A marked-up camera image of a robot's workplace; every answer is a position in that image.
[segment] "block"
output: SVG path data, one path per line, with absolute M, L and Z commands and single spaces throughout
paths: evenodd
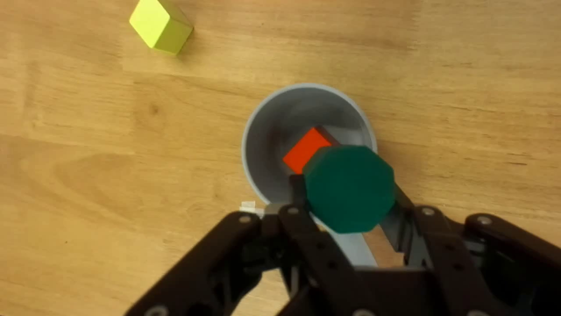
M 139 0 L 130 25 L 146 46 L 171 55 L 178 55 L 193 32 L 188 18 L 167 0 Z
M 318 152 L 304 181 L 313 213 L 341 234 L 372 231 L 397 202 L 393 169 L 365 146 Z
M 323 150 L 330 148 L 334 143 L 318 127 L 311 129 L 283 159 L 285 166 L 292 169 L 293 174 L 302 174 L 306 166 L 313 157 Z

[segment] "green hexagon block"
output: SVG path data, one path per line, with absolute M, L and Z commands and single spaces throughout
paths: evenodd
M 181 51 L 193 32 L 188 18 L 167 0 L 139 0 L 130 25 L 150 48 L 172 55 Z
M 393 169 L 370 148 L 321 150 L 304 171 L 313 213 L 335 232 L 369 232 L 397 201 Z

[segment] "screw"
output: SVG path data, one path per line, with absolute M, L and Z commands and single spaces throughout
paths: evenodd
M 290 208 L 290 209 L 288 209 L 288 215 L 299 215 L 299 213 L 300 213 L 299 208 Z
M 490 216 L 477 216 L 477 223 L 481 225 L 491 225 L 493 220 Z
M 423 215 L 425 215 L 425 216 L 435 216 L 437 213 L 435 213 L 435 209 L 423 208 Z
M 241 216 L 239 223 L 251 223 L 251 216 Z
M 484 311 L 479 311 L 479 310 L 472 310 L 472 311 L 469 311 L 469 315 L 467 316 L 490 316 L 488 313 L 484 313 Z
M 144 316 L 169 316 L 169 315 L 171 315 L 171 311 L 165 306 L 155 306 L 144 313 Z
M 369 310 L 356 310 L 353 313 L 353 316 L 376 316 L 376 313 L 369 311 Z

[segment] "yellow cube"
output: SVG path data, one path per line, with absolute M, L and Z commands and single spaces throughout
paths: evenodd
M 193 32 L 188 18 L 167 0 L 139 0 L 130 25 L 150 48 L 172 55 L 181 51 Z

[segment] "wooden table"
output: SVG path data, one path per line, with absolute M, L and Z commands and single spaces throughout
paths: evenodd
M 416 202 L 495 213 L 561 246 L 560 0 L 176 0 L 150 51 L 127 2 L 0 0 L 0 315 L 123 315 L 256 201 L 256 104 L 325 83 L 369 115 Z M 239 315 L 272 315 L 278 276 Z

